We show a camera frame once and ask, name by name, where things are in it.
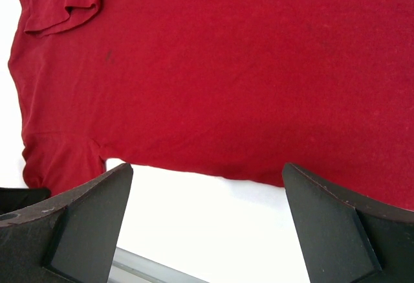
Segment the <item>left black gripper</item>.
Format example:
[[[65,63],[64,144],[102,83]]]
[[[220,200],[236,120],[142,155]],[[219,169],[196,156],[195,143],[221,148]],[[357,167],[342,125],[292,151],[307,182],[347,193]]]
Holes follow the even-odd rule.
[[[47,188],[0,188],[1,214],[23,209],[48,199],[51,192]]]

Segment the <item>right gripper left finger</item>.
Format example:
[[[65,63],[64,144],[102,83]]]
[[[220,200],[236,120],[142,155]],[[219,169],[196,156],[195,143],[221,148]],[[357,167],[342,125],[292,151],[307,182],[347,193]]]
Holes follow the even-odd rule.
[[[107,282],[132,179],[124,163],[64,193],[1,211],[1,281]]]

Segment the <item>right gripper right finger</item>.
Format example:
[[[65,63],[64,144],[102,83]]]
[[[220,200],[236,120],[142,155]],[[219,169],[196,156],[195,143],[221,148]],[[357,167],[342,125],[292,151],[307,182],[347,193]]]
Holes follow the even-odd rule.
[[[413,211],[296,164],[282,177],[311,282],[413,282]]]

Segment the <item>red t-shirt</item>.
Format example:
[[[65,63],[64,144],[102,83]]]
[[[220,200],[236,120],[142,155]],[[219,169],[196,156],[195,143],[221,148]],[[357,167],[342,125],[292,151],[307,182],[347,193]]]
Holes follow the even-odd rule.
[[[19,0],[23,179],[110,158],[413,208],[413,0]]]

